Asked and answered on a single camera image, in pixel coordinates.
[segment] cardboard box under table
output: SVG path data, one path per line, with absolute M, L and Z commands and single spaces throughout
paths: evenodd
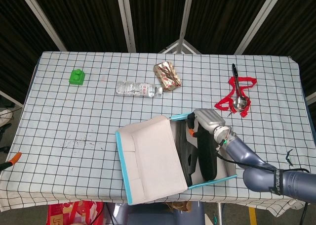
M 196 171 L 191 175 L 193 185 L 187 186 L 175 145 L 177 121 L 186 118 L 187 114 L 170 119 L 157 116 L 127 125 L 116 132 L 128 204 L 150 202 L 237 177 L 234 164 L 217 159 L 216 178 L 204 181 L 197 162 Z M 197 147 L 197 139 L 189 133 L 186 136 L 187 141 Z

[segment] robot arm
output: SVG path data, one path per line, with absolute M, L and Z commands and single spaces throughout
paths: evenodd
M 225 126 L 225 121 L 212 109 L 197 109 L 194 116 L 199 124 L 235 161 L 266 168 L 258 169 L 240 165 L 244 170 L 243 181 L 255 192 L 272 192 L 294 199 L 316 203 L 316 175 L 300 171 L 284 171 L 263 161 L 234 132 Z

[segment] crumpled foil wrapper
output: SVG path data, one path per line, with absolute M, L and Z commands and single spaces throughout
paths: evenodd
M 163 62 L 155 65 L 154 72 L 164 91 L 172 91 L 182 86 L 181 80 L 171 62 Z
M 191 212 L 192 210 L 192 201 L 184 201 L 184 202 L 165 202 L 168 205 L 169 209 L 173 212 L 174 209 Z

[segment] green lego brick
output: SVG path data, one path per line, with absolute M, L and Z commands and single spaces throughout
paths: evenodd
M 84 72 L 80 69 L 73 70 L 71 72 L 69 83 L 70 84 L 76 84 L 76 85 L 82 85 L 84 80 Z

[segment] table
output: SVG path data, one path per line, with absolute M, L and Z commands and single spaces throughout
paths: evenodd
M 119 80 L 159 84 L 153 66 L 174 63 L 183 86 L 162 97 L 115 95 Z M 9 154 L 23 155 L 2 172 L 0 209 L 80 199 L 127 202 L 115 131 L 156 115 L 212 108 L 230 92 L 235 63 L 240 76 L 254 77 L 246 118 L 217 111 L 252 150 L 272 165 L 316 173 L 316 149 L 302 95 L 298 64 L 291 58 L 247 55 L 44 52 L 32 80 Z M 69 85 L 73 69 L 85 73 L 83 86 Z M 159 201 L 198 200 L 268 209 L 275 216 L 302 202 L 246 188 L 237 178 Z

